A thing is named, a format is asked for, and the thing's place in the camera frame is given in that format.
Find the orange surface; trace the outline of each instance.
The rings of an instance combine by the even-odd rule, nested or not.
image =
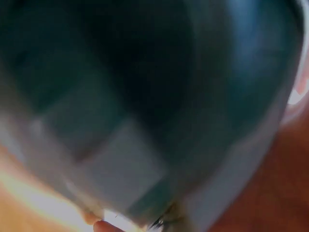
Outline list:
[[[211,232],[309,231],[309,94],[281,128],[246,189]]]

